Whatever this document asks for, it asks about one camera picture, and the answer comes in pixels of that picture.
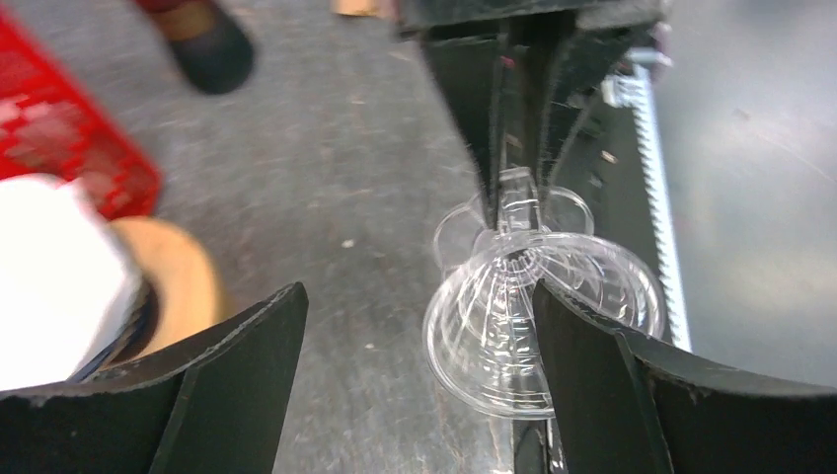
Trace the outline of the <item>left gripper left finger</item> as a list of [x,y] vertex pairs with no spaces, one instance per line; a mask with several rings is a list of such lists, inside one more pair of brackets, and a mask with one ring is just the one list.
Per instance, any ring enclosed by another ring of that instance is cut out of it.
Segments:
[[268,473],[309,299],[289,284],[83,383],[1,395],[5,473]]

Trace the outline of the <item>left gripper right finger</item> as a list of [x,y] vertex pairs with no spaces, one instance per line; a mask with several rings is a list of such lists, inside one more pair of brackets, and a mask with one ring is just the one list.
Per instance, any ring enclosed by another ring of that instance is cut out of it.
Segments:
[[727,366],[539,282],[534,323],[572,473],[832,473],[836,391]]

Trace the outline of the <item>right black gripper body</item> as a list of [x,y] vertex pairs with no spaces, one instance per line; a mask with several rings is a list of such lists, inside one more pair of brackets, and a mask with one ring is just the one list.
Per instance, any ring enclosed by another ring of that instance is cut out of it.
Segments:
[[432,1],[395,3],[404,38],[448,40],[493,36],[507,26],[608,30],[653,24],[667,16],[665,1]]

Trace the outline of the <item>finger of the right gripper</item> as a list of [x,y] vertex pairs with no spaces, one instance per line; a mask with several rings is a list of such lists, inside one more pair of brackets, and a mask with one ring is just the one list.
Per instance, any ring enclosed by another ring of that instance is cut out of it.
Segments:
[[539,187],[547,186],[553,172],[562,166],[587,113],[586,93],[598,89],[628,49],[647,38],[650,30],[650,26],[576,29],[559,41],[550,58],[541,111]]
[[424,40],[421,54],[468,149],[482,214],[497,225],[499,41],[489,37]]

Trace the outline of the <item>round wooden dripper holder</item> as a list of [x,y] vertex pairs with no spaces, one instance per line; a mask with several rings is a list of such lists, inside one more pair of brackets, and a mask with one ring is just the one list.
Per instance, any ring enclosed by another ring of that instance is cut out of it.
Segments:
[[158,352],[232,316],[220,271],[186,230],[148,216],[114,220],[111,229],[132,253],[158,301],[150,328],[113,365]]

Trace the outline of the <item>clear glass dripper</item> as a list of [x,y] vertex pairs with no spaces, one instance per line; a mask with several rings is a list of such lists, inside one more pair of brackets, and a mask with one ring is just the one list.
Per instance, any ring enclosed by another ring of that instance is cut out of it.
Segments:
[[536,284],[657,339],[667,326],[663,291],[624,247],[545,226],[528,169],[504,170],[498,183],[498,228],[475,231],[471,257],[433,295],[425,354],[441,385],[473,409],[549,420],[555,412],[536,337]]

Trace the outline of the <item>white paper coffee filter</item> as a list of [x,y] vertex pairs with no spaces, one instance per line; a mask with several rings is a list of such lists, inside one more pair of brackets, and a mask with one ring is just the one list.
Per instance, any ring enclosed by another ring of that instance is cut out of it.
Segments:
[[76,381],[111,356],[141,284],[80,181],[1,183],[1,388]]

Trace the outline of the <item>brown paper coffee filter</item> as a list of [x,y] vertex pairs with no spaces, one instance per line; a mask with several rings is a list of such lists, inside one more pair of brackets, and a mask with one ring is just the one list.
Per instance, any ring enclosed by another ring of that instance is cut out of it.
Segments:
[[398,16],[396,0],[332,0],[332,12],[345,17],[395,18]]

